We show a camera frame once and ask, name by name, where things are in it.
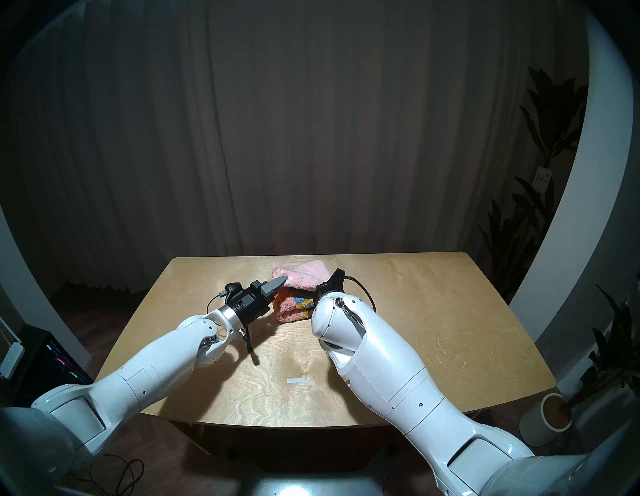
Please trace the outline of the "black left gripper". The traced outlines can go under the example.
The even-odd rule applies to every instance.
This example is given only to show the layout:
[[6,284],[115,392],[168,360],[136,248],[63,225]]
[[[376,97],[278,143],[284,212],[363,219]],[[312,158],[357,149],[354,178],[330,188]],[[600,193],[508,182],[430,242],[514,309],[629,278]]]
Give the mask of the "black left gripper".
[[283,275],[263,283],[254,281],[247,288],[239,282],[228,283],[225,286],[225,305],[234,311],[242,327],[247,328],[269,311],[287,279],[288,276]]

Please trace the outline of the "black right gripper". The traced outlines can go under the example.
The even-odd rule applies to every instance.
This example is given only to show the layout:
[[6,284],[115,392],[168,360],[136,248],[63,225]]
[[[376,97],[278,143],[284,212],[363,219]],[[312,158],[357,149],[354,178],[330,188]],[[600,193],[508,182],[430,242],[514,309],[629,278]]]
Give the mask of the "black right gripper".
[[343,269],[336,269],[327,281],[320,283],[313,292],[313,302],[320,300],[329,293],[344,293],[344,280],[346,273]]

